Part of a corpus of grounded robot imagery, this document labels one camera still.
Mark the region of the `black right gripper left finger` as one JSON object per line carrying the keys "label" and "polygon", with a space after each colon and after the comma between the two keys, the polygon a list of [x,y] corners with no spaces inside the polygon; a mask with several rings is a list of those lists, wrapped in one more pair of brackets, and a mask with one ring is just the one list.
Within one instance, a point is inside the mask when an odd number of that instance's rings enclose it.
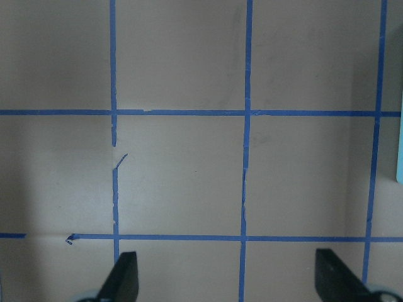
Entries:
{"label": "black right gripper left finger", "polygon": [[96,301],[135,302],[139,295],[136,252],[123,252],[96,296]]}

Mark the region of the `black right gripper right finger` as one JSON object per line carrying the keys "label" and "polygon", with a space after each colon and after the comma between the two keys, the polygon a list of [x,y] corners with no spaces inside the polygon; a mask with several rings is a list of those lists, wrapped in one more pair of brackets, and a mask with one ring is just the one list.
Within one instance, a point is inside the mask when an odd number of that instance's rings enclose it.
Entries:
{"label": "black right gripper right finger", "polygon": [[372,301],[371,292],[331,249],[315,251],[315,290],[321,301]]}

